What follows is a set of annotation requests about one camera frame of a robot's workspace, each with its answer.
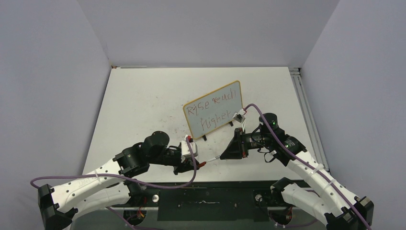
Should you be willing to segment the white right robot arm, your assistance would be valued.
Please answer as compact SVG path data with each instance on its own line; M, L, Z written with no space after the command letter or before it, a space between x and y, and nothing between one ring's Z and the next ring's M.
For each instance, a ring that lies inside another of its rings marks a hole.
M322 222L328 230L369 230L372 227L373 202L334 179L298 139L279 127L276 114L260 116L259 126L252 133L236 128L220 159L246 158L253 149L266 149L273 160L279 160L314 190L306 191L283 177L270 187L273 203L296 206Z

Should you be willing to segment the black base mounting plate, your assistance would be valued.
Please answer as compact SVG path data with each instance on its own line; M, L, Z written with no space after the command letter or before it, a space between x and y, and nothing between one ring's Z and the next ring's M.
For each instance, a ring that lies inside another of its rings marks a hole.
M158 221L268 221L292 219L292 206L274 201L273 181L197 182L180 189L148 187L131 198L124 218L138 225L152 214Z

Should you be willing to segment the aluminium front frame rail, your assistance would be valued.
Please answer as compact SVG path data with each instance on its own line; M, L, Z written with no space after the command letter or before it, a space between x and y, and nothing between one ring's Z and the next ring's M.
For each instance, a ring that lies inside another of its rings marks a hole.
M119 184L115 187L103 189L87 198L82 199L74 205L74 208L79 210L79 213L85 214L95 210L114 205L130 206L141 205L146 201L151 201L153 205L158 203L158 198L154 198L155 194L143 187L136 188L134 191L129 190L124 184ZM259 201L270 201L278 205L294 205L306 212L331 213L332 211L327 206L327 202L311 193L310 190L304 190L296 185L289 185L284 192L277 193L273 191L271 195L263 195Z

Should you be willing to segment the white marker pen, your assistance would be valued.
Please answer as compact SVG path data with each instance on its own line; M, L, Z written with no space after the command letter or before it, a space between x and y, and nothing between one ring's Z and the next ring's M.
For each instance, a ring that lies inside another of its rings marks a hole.
M213 162L213 161L218 160L218 159L220 159L220 156L213 157L213 158L207 160L206 163Z

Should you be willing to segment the red marker cap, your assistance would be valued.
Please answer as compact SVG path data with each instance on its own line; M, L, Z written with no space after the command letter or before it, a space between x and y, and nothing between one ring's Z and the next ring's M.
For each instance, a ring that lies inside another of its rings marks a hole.
M199 168L201 168L201 167L205 166L205 165L206 165L206 163L207 163L206 161L201 162L200 164L198 164L198 167L199 167Z

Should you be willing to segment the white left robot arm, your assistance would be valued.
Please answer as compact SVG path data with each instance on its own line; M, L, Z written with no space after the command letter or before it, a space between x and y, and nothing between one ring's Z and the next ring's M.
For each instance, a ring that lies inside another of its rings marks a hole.
M198 162L197 155L191 136L186 135L178 146L171 146L168 134L155 131L88 174L65 176L70 181L61 185L36 186L44 228L63 230L77 218L104 207L126 203L138 206L143 199L143 186L164 186L139 181L136 176L156 164L172 166L175 175L193 171L196 177L205 165Z

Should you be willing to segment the aluminium right side rail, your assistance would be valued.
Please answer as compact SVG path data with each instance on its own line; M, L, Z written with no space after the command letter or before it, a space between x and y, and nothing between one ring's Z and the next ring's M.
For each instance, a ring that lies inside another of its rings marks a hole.
M302 76L300 72L301 69L288 68L288 70L292 78L293 86L295 88L302 113L304 115L306 128L310 136L310 141L313 147L313 153L315 154L315 158L319 163L322 163L326 171L330 173L330 168L327 162L321 138L318 129L316 127L316 123L310 108L309 101L307 99L307 95L305 93L305 88L303 85Z

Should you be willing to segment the yellow framed whiteboard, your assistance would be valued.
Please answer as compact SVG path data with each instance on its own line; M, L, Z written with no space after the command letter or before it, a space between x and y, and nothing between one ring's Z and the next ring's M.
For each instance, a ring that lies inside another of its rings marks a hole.
M241 83L236 80L183 106L191 137L199 139L227 125L243 107Z

